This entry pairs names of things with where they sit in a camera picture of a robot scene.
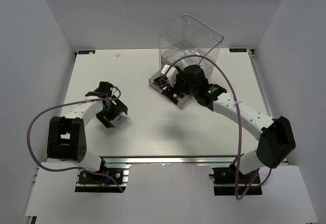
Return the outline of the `white box yellow label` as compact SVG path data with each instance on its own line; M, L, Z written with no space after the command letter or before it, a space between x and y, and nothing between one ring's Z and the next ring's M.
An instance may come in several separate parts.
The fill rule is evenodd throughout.
M118 117L116 117L113 121L112 124L115 127L121 128L123 127L128 121L130 120L130 116L122 114Z

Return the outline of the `clear packet blue label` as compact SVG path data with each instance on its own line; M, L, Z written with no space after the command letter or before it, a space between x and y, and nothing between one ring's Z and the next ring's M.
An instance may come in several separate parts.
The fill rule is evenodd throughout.
M200 55L196 50L194 49L180 49L177 51L177 53L174 55L174 60L177 60L181 57L188 56L188 55Z

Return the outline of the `black square compact case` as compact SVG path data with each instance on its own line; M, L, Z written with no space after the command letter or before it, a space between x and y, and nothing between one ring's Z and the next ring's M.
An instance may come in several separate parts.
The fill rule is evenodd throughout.
M164 76L159 76L155 78L153 82L160 89L164 89L168 86L168 79Z

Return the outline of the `clear acrylic makeup organizer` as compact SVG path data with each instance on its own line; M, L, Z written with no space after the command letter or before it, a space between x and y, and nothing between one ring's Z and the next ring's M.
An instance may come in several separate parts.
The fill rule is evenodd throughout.
M214 65L207 59L216 62L223 40L223 35L190 15L175 19L159 33L159 70L148 79L149 86L160 94L167 88L160 89L153 82L155 78L163 76L161 70L164 65L179 67L181 70L189 65L199 65L210 80ZM174 60L174 55L180 49L194 49L200 55L188 55ZM191 100L191 96L176 99L178 103L175 105L183 108Z

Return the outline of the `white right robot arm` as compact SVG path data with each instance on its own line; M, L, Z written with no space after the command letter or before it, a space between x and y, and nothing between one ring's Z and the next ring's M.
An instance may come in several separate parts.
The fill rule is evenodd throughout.
M230 165L233 181L243 182L249 173L264 166L275 169L296 148L287 118L280 116L275 119L236 103L225 88L208 82L199 65L189 65L184 69L164 65L161 73L178 95L192 96L199 105L241 123L242 128L258 141L256 149L241 155L240 160Z

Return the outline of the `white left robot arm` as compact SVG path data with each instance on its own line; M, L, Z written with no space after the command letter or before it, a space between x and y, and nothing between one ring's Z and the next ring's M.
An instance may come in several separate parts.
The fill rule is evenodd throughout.
M107 179L107 169L101 157L87 148L85 127L96 118L105 128L121 128L129 120L127 106L115 96L120 90L113 84L101 81L98 88L87 92L85 99L75 103L70 112L53 117L49 123L47 157L73 163L90 171L97 183Z

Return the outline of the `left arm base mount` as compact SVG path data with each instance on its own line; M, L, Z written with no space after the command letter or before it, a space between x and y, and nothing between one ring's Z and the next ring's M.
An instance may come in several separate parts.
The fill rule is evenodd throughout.
M97 175L85 170L78 172L75 192L122 193L127 186L128 176L128 165L108 163L103 160Z

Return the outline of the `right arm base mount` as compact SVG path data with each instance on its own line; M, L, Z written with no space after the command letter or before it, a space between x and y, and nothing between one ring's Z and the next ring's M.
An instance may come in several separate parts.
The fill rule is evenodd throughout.
M212 168L211 174L208 175L213 181L213 190L215 196L235 196L235 171L228 167ZM238 195L242 195L249 185L252 178L255 176L255 171L247 175L239 173ZM246 195L262 195L260 177L257 174L255 180L247 191Z

